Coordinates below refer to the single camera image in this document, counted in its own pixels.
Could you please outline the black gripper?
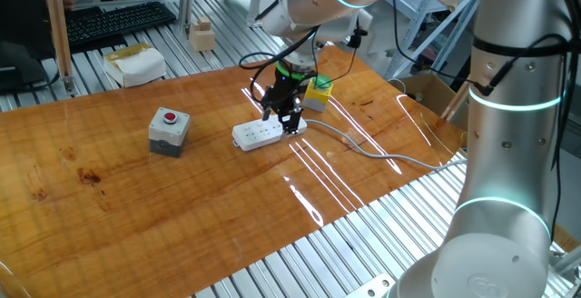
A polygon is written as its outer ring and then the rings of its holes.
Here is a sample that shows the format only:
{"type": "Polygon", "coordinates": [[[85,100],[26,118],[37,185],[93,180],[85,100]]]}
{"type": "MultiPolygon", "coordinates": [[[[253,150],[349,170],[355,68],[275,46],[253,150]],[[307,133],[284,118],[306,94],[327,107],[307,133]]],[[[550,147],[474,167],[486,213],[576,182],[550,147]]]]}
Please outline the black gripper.
{"type": "MultiPolygon", "coordinates": [[[[294,95],[295,91],[299,90],[299,87],[299,80],[285,75],[276,76],[274,84],[265,91],[264,109],[274,110],[279,105],[282,105],[294,95]]],[[[302,111],[303,108],[301,106],[295,107],[292,111],[286,107],[278,109],[277,116],[282,125],[282,130],[289,131],[290,134],[297,134],[302,111]]]]}

